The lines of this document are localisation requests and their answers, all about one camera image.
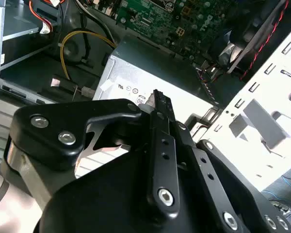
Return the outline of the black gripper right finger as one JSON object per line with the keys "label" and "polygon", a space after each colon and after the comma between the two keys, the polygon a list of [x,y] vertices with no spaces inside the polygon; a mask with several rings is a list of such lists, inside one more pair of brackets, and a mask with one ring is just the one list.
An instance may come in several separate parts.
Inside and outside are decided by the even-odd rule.
{"label": "black gripper right finger", "polygon": [[169,97],[164,101],[175,133],[177,154],[187,165],[196,193],[205,199],[206,233],[291,233],[291,225],[208,140],[194,143],[176,121]]}

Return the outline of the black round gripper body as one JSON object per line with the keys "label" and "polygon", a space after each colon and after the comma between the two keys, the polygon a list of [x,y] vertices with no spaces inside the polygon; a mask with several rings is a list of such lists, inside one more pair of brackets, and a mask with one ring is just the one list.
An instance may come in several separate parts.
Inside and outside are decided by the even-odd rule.
{"label": "black round gripper body", "polygon": [[178,168],[180,211],[165,219],[146,201],[148,159],[123,155],[62,187],[47,204],[41,233],[222,233],[223,223],[189,169]]}

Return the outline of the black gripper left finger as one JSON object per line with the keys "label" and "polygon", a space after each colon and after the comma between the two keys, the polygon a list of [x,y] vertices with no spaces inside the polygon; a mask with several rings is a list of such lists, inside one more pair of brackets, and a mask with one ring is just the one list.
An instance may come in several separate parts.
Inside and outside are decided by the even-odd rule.
{"label": "black gripper left finger", "polygon": [[155,90],[145,109],[127,99],[32,105],[12,120],[5,161],[45,210],[64,186],[79,179],[77,161],[86,149],[130,145],[148,159],[146,201],[165,219],[180,211],[175,138],[164,101]]}

